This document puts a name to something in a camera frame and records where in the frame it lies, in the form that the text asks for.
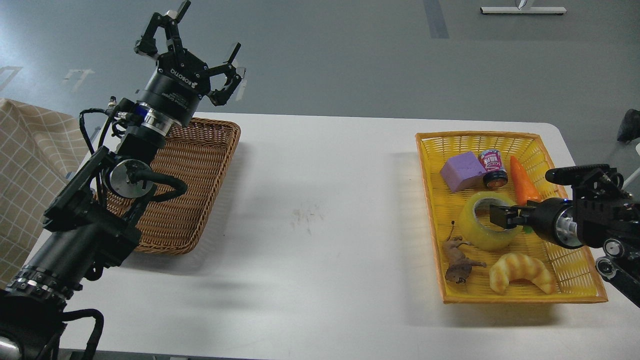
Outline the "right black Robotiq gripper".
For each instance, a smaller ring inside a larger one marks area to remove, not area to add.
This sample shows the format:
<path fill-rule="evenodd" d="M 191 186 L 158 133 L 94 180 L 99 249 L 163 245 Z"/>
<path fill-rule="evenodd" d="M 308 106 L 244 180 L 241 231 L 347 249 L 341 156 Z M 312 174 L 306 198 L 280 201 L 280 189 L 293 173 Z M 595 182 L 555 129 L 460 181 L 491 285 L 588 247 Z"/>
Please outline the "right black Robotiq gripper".
<path fill-rule="evenodd" d="M 564 249 L 584 246 L 578 237 L 578 224 L 574 221 L 571 200 L 558 197 L 541 202 L 529 200 L 526 207 L 491 204 L 489 221 L 505 230 L 530 226 L 540 239 Z"/>

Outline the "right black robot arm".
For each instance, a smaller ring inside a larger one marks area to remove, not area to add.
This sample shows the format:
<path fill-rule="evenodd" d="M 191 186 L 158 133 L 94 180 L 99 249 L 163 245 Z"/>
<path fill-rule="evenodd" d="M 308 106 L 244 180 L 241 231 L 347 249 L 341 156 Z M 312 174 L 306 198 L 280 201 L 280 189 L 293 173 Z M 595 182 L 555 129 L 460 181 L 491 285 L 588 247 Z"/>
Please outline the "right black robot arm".
<path fill-rule="evenodd" d="M 602 249 L 604 256 L 596 260 L 595 269 L 638 306 L 640 210 L 639 202 L 623 189 L 622 175 L 608 164 L 590 164 L 552 168 L 545 178 L 571 187 L 572 199 L 491 205 L 491 223 L 506 230 L 530 227 L 540 239 L 565 249 Z"/>

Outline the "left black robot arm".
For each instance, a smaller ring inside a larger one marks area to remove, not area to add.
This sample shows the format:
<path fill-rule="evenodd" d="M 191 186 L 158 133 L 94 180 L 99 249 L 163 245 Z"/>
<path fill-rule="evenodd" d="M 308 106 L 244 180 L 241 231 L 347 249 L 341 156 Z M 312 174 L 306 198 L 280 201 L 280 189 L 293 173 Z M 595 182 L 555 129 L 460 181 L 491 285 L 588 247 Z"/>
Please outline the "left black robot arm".
<path fill-rule="evenodd" d="M 208 66 L 183 46 L 179 24 L 191 2 L 153 13 L 135 43 L 155 70 L 138 100 L 110 99 L 106 109 L 79 114 L 90 157 L 44 212 L 50 237 L 1 291 L 1 358 L 56 360 L 69 322 L 94 320 L 82 358 L 98 349 L 105 317 L 97 309 L 66 311 L 82 280 L 96 281 L 141 244 L 138 222 L 149 205 L 184 196 L 185 180 L 153 170 L 168 141 L 196 130 L 194 113 L 204 98 L 226 105 L 245 76 L 230 57 Z"/>

